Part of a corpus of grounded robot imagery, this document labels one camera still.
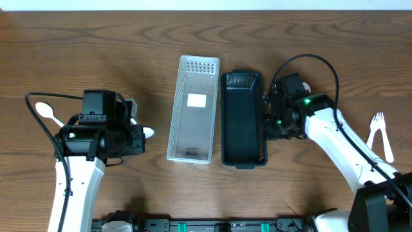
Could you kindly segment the dark green plastic basket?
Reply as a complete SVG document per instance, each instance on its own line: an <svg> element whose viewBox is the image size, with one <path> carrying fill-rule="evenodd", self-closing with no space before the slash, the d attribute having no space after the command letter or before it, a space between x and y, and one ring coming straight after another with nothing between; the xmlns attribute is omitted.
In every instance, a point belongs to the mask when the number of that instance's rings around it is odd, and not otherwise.
<svg viewBox="0 0 412 232"><path fill-rule="evenodd" d="M267 163L263 78L251 70L221 75L221 160L237 169Z"/></svg>

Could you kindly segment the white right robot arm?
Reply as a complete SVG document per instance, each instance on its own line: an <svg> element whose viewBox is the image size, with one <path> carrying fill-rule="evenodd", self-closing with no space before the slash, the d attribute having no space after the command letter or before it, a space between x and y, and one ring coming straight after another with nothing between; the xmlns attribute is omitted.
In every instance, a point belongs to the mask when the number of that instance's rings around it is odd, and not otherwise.
<svg viewBox="0 0 412 232"><path fill-rule="evenodd" d="M272 92L270 139L314 141L336 165L355 198L350 211L313 216L307 231L411 231L411 174L378 157L350 128L335 101L308 90Z"/></svg>

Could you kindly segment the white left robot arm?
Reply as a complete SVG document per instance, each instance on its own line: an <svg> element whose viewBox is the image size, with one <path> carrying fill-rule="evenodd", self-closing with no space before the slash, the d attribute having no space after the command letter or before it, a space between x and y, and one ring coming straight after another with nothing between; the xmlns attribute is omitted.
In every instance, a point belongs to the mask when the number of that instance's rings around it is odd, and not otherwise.
<svg viewBox="0 0 412 232"><path fill-rule="evenodd" d="M56 188L48 231L89 231L108 159L144 153L144 129L140 125L67 124L55 140L62 157L55 164Z"/></svg>

